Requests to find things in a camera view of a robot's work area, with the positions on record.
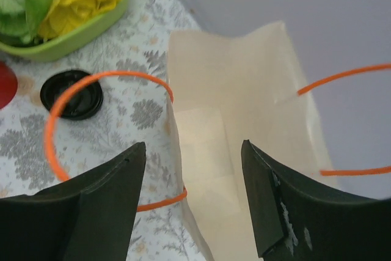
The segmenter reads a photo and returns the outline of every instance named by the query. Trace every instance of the orange strap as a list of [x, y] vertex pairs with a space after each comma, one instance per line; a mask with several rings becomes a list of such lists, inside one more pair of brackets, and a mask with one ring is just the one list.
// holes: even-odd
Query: orange strap
[[[357, 75], [359, 73], [368, 73], [368, 72], [376, 72], [378, 70], [390, 70], [391, 64], [377, 64], [370, 65], [367, 67], [355, 68], [354, 70], [348, 70], [346, 72], [337, 73], [336, 75], [328, 76], [327, 78], [320, 79], [308, 86], [303, 87], [302, 89], [297, 91], [298, 96], [301, 96], [307, 92], [310, 92], [312, 89], [316, 87], [320, 87], [324, 84], [327, 84], [336, 79], [345, 78], [347, 76]], [[325, 177], [330, 176], [354, 176], [354, 175], [374, 175], [374, 174], [387, 174], [391, 172], [391, 166], [380, 167], [380, 168], [371, 168], [371, 169], [358, 169], [358, 170], [350, 170], [350, 171], [324, 171], [321, 170], [320, 174]]]
[[[72, 86], [70, 86], [67, 90], [63, 92], [63, 94], [56, 100], [53, 107], [50, 110], [50, 116], [48, 118], [48, 121], [45, 125], [45, 132], [44, 132], [44, 148], [45, 148], [45, 155], [48, 159], [49, 165], [52, 168], [54, 174], [57, 176], [57, 178], [61, 181], [69, 180], [69, 175], [67, 172], [62, 168], [60, 162], [57, 159], [56, 151], [54, 148], [54, 141], [53, 141], [53, 135], [54, 131], [56, 130], [56, 120], [58, 117], [62, 114], [62, 111], [65, 108], [65, 105], [71, 100], [72, 96], [74, 94], [78, 93], [83, 88], [87, 87], [88, 85], [98, 81], [101, 78], [104, 78], [106, 76], [137, 76], [139, 78], [147, 79], [151, 82], [154, 82], [156, 84], [162, 85], [164, 88], [166, 88], [171, 102], [174, 102], [174, 95], [172, 93], [172, 90], [168, 83], [164, 82], [163, 80], [156, 78], [154, 76], [148, 75], [146, 73], [140, 73], [140, 72], [129, 72], [124, 70], [115, 70], [111, 72], [102, 72], [97, 73], [95, 75], [86, 76], [85, 78], [81, 79], [77, 83], [74, 83]], [[177, 197], [165, 199], [160, 202], [151, 203], [147, 205], [140, 205], [137, 208], [137, 211], [147, 211], [152, 210], [156, 208], [161, 208], [164, 206], [168, 206], [174, 203], [177, 203], [179, 201], [182, 201], [186, 196], [188, 195], [188, 192], [185, 187], [183, 187], [183, 192], [178, 195]]]

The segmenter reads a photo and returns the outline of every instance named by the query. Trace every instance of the yellow plastic vegetable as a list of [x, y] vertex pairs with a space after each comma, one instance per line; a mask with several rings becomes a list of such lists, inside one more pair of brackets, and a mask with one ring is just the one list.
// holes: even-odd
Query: yellow plastic vegetable
[[65, 35], [96, 15], [112, 10], [120, 0], [53, 0], [38, 35], [53, 39]]

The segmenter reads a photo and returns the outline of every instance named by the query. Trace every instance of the flower pattern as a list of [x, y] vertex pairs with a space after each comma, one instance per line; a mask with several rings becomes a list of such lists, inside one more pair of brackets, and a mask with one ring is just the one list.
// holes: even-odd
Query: flower pattern
[[[128, 11], [104, 34], [59, 61], [38, 63], [0, 52], [18, 76], [18, 95], [0, 112], [0, 197], [34, 194], [55, 185], [43, 153], [48, 111], [39, 90], [56, 73], [79, 68], [96, 73], [135, 70], [166, 79], [170, 31], [197, 29], [178, 0], [130, 0]], [[166, 91], [132, 77], [105, 78], [100, 111], [88, 120], [59, 120], [56, 152], [63, 168], [77, 176], [137, 141], [147, 146], [139, 203], [157, 202], [180, 192], [169, 138]], [[180, 204], [138, 213], [127, 260], [204, 261], [183, 225]]]

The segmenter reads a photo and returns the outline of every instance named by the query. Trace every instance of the green basket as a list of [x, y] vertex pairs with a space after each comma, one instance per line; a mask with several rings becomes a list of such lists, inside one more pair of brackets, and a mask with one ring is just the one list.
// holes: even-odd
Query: green basket
[[126, 12], [128, 3], [129, 0], [120, 0], [114, 10], [98, 15], [72, 32], [41, 45], [18, 48], [0, 42], [0, 50], [32, 61], [55, 61], [102, 34]]

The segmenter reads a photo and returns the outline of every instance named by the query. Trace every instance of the gray wall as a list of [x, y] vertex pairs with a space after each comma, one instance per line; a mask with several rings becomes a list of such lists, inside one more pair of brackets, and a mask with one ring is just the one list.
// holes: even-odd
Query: gray wall
[[[310, 82], [391, 62], [391, 0], [183, 1], [204, 29], [222, 35], [243, 35], [271, 21], [285, 21]], [[314, 90], [337, 168], [391, 165], [390, 82], [390, 72], [372, 73]], [[341, 182], [357, 194], [391, 196], [390, 174]]]

